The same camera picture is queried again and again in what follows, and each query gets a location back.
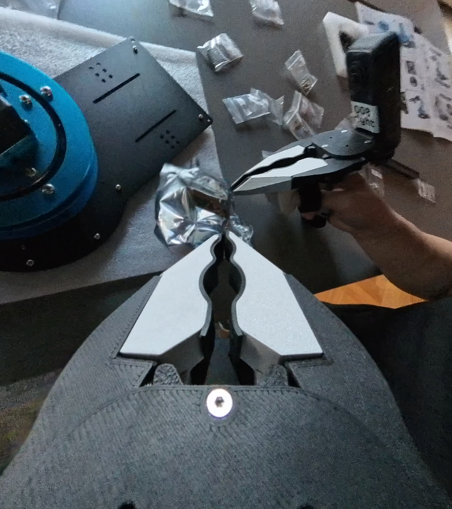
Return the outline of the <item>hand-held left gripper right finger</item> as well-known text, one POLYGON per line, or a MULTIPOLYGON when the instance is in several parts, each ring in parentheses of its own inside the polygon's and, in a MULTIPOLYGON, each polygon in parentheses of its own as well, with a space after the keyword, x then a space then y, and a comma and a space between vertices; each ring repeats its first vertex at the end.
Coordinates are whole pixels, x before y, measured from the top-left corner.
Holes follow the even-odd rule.
POLYGON ((258 384, 274 366, 324 355, 286 274, 237 235, 226 234, 231 305, 232 363, 258 384))

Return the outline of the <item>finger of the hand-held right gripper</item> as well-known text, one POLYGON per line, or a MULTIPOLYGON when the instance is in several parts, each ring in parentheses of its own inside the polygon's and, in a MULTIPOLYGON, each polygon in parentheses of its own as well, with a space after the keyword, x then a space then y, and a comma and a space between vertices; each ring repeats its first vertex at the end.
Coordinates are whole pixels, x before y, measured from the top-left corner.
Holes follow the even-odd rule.
POLYGON ((268 156, 246 172, 247 177, 297 177, 326 168, 326 161, 305 153, 303 146, 294 146, 268 156))
POLYGON ((284 192, 324 183, 352 171, 355 171, 355 159, 285 159, 264 166, 259 164, 248 170, 232 184, 231 190, 238 195, 284 192))

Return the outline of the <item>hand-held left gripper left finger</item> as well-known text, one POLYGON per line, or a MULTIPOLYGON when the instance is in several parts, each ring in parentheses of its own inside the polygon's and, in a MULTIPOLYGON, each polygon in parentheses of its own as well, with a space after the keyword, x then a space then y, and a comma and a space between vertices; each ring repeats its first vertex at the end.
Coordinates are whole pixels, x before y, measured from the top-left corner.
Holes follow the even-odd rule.
POLYGON ((173 365, 184 383, 203 385, 215 347, 210 294, 222 259, 223 236, 216 234, 164 271, 120 356, 173 365))

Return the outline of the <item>silver plastic parts bag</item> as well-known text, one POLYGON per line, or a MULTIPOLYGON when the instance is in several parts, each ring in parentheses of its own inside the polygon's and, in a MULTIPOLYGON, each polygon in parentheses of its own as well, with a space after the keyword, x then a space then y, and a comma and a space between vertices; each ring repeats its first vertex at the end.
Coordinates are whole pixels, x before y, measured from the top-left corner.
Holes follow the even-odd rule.
POLYGON ((235 212, 232 190, 221 171, 166 163, 155 194, 155 233, 168 247, 198 247, 232 232, 251 244, 253 228, 235 212))

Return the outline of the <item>person's right forearm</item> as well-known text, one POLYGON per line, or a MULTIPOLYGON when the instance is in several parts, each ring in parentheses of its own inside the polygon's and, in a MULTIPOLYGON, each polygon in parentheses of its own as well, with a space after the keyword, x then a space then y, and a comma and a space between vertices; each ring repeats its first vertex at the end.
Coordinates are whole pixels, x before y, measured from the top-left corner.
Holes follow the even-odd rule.
POLYGON ((421 231, 393 211, 355 238, 400 290, 426 300, 452 296, 451 241, 421 231))

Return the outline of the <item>person's right hand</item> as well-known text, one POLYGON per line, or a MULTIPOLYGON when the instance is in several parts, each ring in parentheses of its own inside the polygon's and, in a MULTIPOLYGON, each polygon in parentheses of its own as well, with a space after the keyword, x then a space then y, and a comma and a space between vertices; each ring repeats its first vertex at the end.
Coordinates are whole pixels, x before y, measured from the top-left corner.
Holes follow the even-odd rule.
POLYGON ((323 209, 328 223, 355 238, 383 238, 401 225, 401 217, 358 173, 348 175, 331 190, 318 190, 318 211, 323 209))

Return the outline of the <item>white foam tray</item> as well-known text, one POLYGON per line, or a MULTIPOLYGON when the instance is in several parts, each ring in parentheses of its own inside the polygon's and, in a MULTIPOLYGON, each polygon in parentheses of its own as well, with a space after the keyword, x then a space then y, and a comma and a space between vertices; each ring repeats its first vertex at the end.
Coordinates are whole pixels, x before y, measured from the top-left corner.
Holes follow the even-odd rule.
POLYGON ((323 18, 323 26, 329 43, 332 61, 338 77, 348 78, 346 50, 349 46, 369 34, 367 26, 338 14, 328 12, 323 18))

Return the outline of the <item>scattered small clear parts bags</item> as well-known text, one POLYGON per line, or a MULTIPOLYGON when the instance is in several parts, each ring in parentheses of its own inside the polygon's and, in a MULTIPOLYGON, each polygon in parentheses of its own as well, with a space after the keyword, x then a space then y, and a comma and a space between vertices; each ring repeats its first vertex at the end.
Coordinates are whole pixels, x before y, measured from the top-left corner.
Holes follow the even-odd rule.
MULTIPOLYGON (((223 104, 236 125, 241 125, 253 120, 270 118, 279 125, 285 125, 297 139, 295 142, 300 142, 319 134, 317 129, 321 126, 323 113, 318 105, 309 102, 304 95, 305 92, 310 92, 312 90, 312 86, 316 81, 314 76, 308 72, 302 54, 299 51, 293 54, 286 61, 285 67, 288 75, 292 77, 294 83, 299 87, 299 90, 295 91, 293 103, 285 115, 282 114, 283 98, 274 100, 257 89, 252 89, 248 94, 225 98, 223 99, 223 104)), ((350 105, 350 118, 345 120, 345 124, 338 127, 351 127, 352 119, 353 114, 350 105)), ((282 152, 283 150, 285 150, 284 147, 275 153, 282 152)), ((418 172, 395 162, 393 157, 384 164, 376 164, 374 166, 392 169, 408 178, 415 179, 419 177, 418 172)), ((267 196, 273 195, 278 198, 278 193, 279 192, 272 192, 265 194, 267 196)))

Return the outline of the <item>printed instruction sheet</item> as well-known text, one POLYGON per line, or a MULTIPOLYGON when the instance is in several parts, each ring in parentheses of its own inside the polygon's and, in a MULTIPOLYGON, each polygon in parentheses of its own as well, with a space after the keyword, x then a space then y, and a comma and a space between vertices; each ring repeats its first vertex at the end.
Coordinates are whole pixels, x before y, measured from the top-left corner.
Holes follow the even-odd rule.
POLYGON ((452 142, 452 60, 415 31, 408 18, 356 2, 359 23, 400 42, 401 126, 452 142))

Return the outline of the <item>white foam sheet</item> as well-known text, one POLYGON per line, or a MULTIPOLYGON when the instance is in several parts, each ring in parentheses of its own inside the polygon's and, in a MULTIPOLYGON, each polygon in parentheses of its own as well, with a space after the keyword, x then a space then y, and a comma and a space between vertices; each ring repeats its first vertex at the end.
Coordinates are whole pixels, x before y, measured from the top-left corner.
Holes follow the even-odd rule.
POLYGON ((194 52, 0 7, 0 97, 32 146, 0 159, 0 305, 165 270, 165 162, 218 170, 194 52))

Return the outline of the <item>black metal base plate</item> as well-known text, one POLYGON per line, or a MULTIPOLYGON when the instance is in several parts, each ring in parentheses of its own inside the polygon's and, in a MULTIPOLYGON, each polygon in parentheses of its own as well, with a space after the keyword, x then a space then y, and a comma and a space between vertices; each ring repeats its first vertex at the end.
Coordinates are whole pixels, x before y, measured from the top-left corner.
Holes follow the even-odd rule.
POLYGON ((139 44, 54 79, 0 51, 0 271, 97 249, 130 197, 211 124, 139 44))

